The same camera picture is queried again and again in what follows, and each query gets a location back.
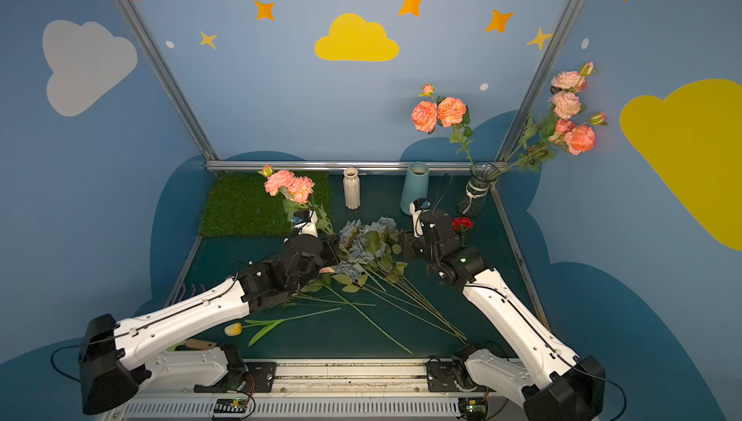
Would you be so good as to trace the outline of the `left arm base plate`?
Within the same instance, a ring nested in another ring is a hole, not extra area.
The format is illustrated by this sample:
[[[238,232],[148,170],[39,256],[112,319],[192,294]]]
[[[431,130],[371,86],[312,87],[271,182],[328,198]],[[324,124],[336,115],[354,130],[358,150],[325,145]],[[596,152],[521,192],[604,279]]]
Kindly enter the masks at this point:
[[[228,367],[227,374],[212,385],[197,384],[195,393],[270,393],[276,381],[277,364],[270,361],[243,362]]]

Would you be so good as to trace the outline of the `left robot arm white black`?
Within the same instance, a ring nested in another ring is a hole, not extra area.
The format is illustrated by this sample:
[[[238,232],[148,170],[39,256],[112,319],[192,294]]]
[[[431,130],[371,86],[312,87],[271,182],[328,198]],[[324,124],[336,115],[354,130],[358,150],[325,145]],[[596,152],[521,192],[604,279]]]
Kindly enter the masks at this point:
[[[322,268],[339,263],[338,243],[336,236],[298,235],[276,258],[249,264],[200,295],[120,322],[94,318],[78,354],[82,412],[105,413],[133,398],[152,375],[145,364],[167,348],[297,297]]]

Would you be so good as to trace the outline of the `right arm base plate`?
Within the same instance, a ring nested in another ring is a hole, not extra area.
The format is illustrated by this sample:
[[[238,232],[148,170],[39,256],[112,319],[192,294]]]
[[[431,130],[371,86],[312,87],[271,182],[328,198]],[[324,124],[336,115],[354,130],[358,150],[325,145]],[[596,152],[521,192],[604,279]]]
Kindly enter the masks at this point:
[[[482,392],[484,388],[470,378],[460,362],[431,358],[425,363],[426,381],[429,392]]]

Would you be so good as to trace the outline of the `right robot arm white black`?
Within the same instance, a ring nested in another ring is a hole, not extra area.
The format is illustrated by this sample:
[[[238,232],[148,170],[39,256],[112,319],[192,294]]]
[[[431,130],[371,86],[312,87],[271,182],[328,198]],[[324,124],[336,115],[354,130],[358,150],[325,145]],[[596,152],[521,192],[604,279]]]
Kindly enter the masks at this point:
[[[592,356],[580,357],[523,305],[500,273],[474,246],[463,245],[450,216],[421,199],[410,206],[405,235],[408,260],[423,259],[444,283],[462,293],[500,332],[519,362],[469,345],[451,359],[461,392],[494,390],[529,420],[595,420],[604,407],[606,372]]]

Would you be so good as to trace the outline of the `red carnation flower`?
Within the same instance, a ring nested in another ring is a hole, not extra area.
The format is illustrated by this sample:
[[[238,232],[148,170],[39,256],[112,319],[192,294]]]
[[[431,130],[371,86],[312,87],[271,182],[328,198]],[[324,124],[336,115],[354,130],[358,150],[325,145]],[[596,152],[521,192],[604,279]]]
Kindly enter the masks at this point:
[[[461,245],[466,243],[469,231],[473,229],[473,222],[468,217],[456,217],[452,220],[452,227],[461,241]]]

